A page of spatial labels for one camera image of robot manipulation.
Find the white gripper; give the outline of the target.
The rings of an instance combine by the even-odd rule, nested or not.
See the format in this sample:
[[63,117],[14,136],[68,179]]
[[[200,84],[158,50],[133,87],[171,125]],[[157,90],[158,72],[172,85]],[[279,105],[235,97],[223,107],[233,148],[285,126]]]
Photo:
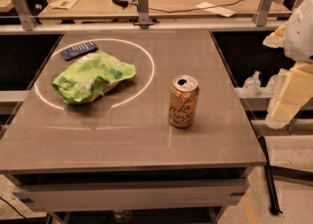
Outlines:
[[293,11],[288,23],[266,36],[263,44],[283,48],[296,63],[288,70],[283,88],[273,95],[267,109],[268,127],[285,127],[313,97],[313,0],[303,2]]

